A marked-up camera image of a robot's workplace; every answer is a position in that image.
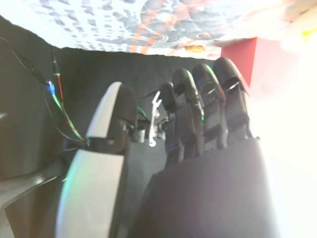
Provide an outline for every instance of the wire connector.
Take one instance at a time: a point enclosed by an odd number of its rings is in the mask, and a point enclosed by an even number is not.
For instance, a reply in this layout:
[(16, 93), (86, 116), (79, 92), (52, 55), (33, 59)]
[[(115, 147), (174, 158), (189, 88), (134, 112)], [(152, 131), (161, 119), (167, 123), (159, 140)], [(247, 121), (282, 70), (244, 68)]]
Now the wire connector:
[(48, 84), (49, 84), (48, 89), (49, 89), (50, 93), (52, 95), (55, 95), (55, 85), (50, 80), (48, 80)]

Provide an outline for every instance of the green wire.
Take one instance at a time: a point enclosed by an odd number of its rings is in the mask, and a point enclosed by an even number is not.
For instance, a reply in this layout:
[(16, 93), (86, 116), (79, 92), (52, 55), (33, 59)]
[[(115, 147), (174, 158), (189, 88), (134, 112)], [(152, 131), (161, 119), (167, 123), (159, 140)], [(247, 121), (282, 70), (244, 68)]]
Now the green wire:
[(61, 105), (61, 103), (60, 103), (59, 99), (57, 98), (57, 96), (56, 96), (55, 94), (53, 94), (52, 96), (53, 96), (53, 99), (54, 99), (55, 103), (56, 103), (57, 106), (61, 109), (61, 111), (63, 112), (64, 116), (65, 116), (66, 119), (68, 120), (69, 125), (70, 125), (70, 128), (72, 129), (72, 131), (74, 132), (74, 134), (75, 134), (78, 138), (80, 138), (80, 139), (82, 139), (82, 140), (85, 140), (85, 139), (79, 134), (79, 132), (76, 130), (74, 124), (72, 123), (72, 121), (71, 121), (70, 118), (68, 117), (67, 112), (65, 111), (64, 107)]
[(148, 119), (147, 114), (145, 113), (145, 111), (144, 111), (141, 107), (137, 107), (137, 109), (142, 113), (142, 115), (143, 115), (146, 119)]

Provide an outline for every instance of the robotic hand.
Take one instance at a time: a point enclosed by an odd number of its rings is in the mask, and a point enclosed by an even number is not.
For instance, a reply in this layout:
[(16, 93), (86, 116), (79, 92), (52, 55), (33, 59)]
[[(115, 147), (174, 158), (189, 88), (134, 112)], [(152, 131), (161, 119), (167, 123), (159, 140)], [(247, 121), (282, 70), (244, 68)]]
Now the robotic hand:
[[(56, 238), (116, 237), (130, 141), (165, 139), (165, 169), (144, 193), (130, 238), (279, 237), (247, 87), (227, 58), (177, 70), (137, 120), (133, 91), (113, 83), (77, 151), (60, 198)], [(167, 118), (155, 124), (162, 103)]]

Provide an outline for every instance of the dark background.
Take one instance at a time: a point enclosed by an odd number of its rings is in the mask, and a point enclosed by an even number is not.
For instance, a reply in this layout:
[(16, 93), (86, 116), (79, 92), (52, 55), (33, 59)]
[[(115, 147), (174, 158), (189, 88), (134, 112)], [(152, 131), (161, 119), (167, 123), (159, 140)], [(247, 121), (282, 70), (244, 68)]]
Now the dark background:
[[(33, 33), (10, 24), (0, 17), (0, 36), (6, 38), (47, 78), (55, 80), (51, 46)], [(81, 134), (85, 134), (108, 86), (121, 81), (134, 89), (137, 96), (156, 90), (171, 81), (180, 68), (192, 70), (199, 62), (209, 60), (140, 54), (88, 52), (77, 49), (55, 49), (61, 69), (65, 108)], [(57, 108), (50, 101), (55, 115)], [(138, 100), (147, 114), (151, 98)], [(9, 45), (0, 40), (0, 180), (36, 171), (56, 159), (63, 137), (49, 116), (40, 85), (16, 60)], [(67, 125), (61, 128), (72, 135)], [(150, 177), (165, 165), (163, 141), (154, 148), (147, 143), (132, 144), (128, 158), (129, 173), (119, 237), (131, 225), (138, 203)], [(6, 208), (16, 238), (50, 238), (61, 184), (50, 182)]]

